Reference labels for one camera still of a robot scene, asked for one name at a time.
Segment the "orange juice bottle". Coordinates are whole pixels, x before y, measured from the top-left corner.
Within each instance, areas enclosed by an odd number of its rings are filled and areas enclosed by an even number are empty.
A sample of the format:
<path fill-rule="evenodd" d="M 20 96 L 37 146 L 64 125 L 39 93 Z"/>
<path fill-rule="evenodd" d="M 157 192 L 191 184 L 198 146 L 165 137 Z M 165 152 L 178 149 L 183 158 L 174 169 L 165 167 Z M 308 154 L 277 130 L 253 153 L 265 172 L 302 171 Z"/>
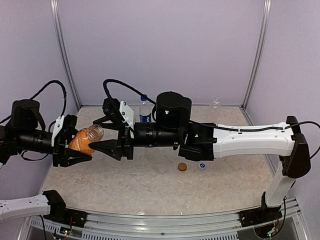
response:
<path fill-rule="evenodd" d="M 89 144 L 99 142 L 103 136 L 103 128 L 100 125 L 93 124 L 81 129 L 69 143 L 68 148 L 92 157 L 95 150 L 90 148 Z"/>

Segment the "water bottle blue cap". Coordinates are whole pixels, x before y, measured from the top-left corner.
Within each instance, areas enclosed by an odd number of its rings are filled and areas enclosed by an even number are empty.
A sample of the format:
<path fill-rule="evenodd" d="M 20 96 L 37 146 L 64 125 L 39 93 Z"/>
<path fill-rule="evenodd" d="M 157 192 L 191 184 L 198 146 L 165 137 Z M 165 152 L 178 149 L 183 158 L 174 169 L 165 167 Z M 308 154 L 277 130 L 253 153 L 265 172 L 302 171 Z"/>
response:
<path fill-rule="evenodd" d="M 152 122 L 152 108 L 151 103 L 147 100 L 147 95 L 144 94 L 140 97 L 139 104 L 139 119 L 141 123 Z"/>

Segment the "gold juice bottle cap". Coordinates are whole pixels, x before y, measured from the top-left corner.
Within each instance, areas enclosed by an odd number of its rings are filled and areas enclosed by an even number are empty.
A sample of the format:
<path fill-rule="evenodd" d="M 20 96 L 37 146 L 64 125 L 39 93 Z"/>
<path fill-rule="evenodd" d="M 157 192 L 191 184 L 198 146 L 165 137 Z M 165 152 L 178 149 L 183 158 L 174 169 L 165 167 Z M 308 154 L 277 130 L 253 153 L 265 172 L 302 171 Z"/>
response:
<path fill-rule="evenodd" d="M 185 172 L 188 169 L 188 166 L 184 162 L 180 162 L 177 166 L 177 169 L 181 172 Z"/>

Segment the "blue white bottle cap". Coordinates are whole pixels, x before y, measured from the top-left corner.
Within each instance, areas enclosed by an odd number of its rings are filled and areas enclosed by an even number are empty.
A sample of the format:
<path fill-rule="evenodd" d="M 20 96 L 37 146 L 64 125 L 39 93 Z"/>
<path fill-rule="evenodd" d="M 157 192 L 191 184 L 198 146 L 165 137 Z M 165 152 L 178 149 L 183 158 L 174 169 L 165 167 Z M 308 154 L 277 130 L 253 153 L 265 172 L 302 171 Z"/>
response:
<path fill-rule="evenodd" d="M 199 164 L 199 168 L 201 169 L 201 170 L 205 170 L 206 169 L 206 164 L 205 163 L 200 163 Z"/>

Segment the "clear bottle blue label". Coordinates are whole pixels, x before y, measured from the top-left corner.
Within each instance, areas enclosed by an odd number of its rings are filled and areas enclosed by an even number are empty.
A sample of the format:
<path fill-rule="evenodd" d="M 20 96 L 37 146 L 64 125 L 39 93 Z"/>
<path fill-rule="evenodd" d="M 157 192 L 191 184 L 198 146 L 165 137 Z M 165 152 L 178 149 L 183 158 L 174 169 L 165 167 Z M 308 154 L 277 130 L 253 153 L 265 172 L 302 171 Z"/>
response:
<path fill-rule="evenodd" d="M 216 96 L 212 102 L 209 104 L 209 110 L 210 111 L 218 111 L 221 107 L 221 99 Z"/>

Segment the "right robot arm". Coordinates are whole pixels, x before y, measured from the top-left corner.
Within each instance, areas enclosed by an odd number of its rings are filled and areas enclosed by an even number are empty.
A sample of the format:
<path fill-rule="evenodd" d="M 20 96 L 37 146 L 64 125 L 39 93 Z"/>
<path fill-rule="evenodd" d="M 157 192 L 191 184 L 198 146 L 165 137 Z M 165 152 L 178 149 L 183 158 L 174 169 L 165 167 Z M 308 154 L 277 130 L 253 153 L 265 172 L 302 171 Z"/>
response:
<path fill-rule="evenodd" d="M 191 121 L 192 102 L 179 93 L 159 94 L 155 122 L 134 122 L 133 110 L 108 96 L 104 117 L 95 121 L 104 129 L 118 132 L 117 139 L 93 142 L 90 148 L 115 160 L 133 158 L 135 147 L 172 147 L 186 160 L 200 162 L 237 155 L 278 155 L 279 164 L 256 218 L 266 222 L 281 205 L 296 179 L 311 169 L 311 156 L 300 123 L 294 116 L 274 125 L 227 126 Z"/>

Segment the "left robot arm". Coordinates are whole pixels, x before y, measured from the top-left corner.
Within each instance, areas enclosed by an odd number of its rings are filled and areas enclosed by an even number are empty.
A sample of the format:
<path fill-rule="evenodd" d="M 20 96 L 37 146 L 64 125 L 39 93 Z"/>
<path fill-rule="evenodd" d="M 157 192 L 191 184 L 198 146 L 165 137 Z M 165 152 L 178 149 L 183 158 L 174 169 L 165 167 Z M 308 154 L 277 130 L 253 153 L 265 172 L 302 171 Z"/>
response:
<path fill-rule="evenodd" d="M 38 101 L 14 101 L 10 120 L 0 127 L 0 165 L 4 166 L 10 157 L 23 155 L 25 151 L 51 155 L 54 167 L 66 168 L 90 161 L 90 155 L 68 147 L 78 133 L 76 124 L 75 115 L 61 115 L 56 119 L 53 131 L 49 132 L 45 129 Z M 32 197 L 0 201 L 2 222 L 37 215 L 54 217 L 63 223 L 70 218 L 70 211 L 56 190 L 47 190 Z"/>

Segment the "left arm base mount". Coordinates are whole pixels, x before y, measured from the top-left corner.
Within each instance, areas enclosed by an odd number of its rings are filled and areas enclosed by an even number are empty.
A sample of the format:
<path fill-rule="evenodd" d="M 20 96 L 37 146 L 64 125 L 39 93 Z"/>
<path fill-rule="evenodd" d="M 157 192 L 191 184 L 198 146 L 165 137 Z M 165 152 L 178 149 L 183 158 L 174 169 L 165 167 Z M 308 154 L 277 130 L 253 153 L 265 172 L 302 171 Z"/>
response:
<path fill-rule="evenodd" d="M 49 214 L 44 215 L 46 220 L 84 228 L 88 216 L 87 212 L 67 208 L 63 198 L 56 190 L 46 190 L 42 194 L 47 198 L 47 204 L 50 206 Z"/>

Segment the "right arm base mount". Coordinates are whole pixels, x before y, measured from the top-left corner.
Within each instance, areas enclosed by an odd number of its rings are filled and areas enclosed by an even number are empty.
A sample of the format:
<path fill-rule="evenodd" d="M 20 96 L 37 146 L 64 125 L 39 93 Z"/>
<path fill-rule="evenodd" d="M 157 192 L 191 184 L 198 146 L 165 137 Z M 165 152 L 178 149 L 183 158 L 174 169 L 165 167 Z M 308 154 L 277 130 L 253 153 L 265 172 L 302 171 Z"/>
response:
<path fill-rule="evenodd" d="M 238 213 L 239 220 L 242 227 L 258 225 L 276 219 L 280 219 L 283 215 L 281 213 L 281 205 L 277 207 L 268 207 L 266 204 L 266 193 L 261 197 L 261 205 L 257 208 L 242 210 Z"/>

